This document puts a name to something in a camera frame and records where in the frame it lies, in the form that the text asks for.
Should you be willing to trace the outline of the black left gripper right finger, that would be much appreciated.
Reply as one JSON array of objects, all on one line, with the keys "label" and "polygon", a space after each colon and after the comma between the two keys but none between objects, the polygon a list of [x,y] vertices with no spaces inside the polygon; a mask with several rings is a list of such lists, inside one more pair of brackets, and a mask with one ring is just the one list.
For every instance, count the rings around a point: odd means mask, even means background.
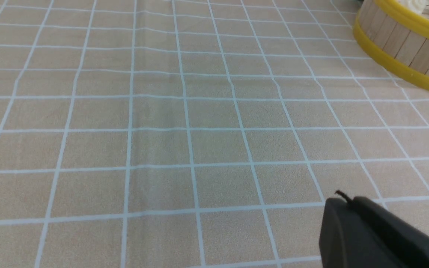
[{"label": "black left gripper right finger", "polygon": [[429,268],[429,236],[366,197],[352,209],[405,268]]}]

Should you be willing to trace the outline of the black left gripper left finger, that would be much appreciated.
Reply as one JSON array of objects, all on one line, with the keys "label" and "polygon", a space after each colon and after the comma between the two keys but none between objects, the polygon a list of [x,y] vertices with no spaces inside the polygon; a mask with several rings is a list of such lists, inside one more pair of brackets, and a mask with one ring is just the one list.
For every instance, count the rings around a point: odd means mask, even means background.
[{"label": "black left gripper left finger", "polygon": [[340,190],[324,206],[319,248],[324,268],[403,268],[405,266],[351,207]]}]

